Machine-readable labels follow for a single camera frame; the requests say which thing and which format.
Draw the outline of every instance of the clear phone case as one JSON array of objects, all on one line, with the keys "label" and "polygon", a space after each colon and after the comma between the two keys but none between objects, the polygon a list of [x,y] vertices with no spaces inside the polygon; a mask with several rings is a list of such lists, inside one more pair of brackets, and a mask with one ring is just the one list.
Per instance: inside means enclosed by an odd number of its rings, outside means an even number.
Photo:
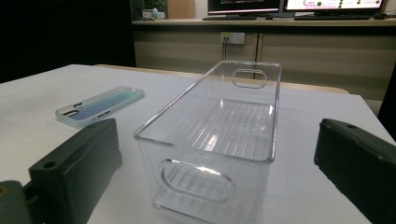
[{"label": "clear phone case", "polygon": [[75,128],[83,128],[142,98],[143,90],[118,87],[55,111],[56,118]]}]

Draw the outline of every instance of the dark background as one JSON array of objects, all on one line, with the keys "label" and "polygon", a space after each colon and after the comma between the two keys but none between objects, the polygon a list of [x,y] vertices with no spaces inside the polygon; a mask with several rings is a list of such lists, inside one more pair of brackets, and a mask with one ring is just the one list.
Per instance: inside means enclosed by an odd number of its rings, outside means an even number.
[{"label": "dark background", "polygon": [[2,0],[0,83],[55,68],[135,66],[129,0]]}]

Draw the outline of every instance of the power socket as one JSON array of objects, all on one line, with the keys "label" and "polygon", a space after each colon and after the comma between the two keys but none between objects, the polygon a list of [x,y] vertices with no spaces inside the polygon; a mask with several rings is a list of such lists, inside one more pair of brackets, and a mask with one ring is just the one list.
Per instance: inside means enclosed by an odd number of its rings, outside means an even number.
[{"label": "power socket", "polygon": [[245,33],[221,32],[220,43],[221,44],[223,44],[223,43],[227,43],[227,44],[245,44]]},{"label": "power socket", "polygon": [[227,33],[227,32],[221,32],[221,40],[220,43],[227,43],[227,44],[232,44],[233,43],[233,33]]},{"label": "power socket", "polygon": [[245,33],[233,33],[233,44],[245,44]]}]

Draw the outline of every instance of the container handle cutout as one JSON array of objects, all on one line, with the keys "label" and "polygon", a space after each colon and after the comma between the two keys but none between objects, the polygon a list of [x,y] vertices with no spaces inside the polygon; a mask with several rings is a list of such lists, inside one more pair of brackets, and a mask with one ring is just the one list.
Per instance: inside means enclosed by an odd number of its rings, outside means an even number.
[{"label": "container handle cutout", "polygon": [[208,167],[166,159],[160,168],[161,181],[172,191],[211,203],[226,203],[233,195],[231,178]]},{"label": "container handle cutout", "polygon": [[265,86],[267,75],[262,70],[236,69],[233,71],[233,84],[241,88],[261,89]]}]

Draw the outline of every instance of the plastic storage container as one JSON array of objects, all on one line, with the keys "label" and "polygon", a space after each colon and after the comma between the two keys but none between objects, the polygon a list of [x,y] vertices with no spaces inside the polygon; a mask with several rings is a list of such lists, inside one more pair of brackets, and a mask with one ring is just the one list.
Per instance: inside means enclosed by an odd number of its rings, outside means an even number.
[{"label": "plastic storage container", "polygon": [[280,73],[278,63],[220,62],[136,130],[155,206],[261,223]]}]

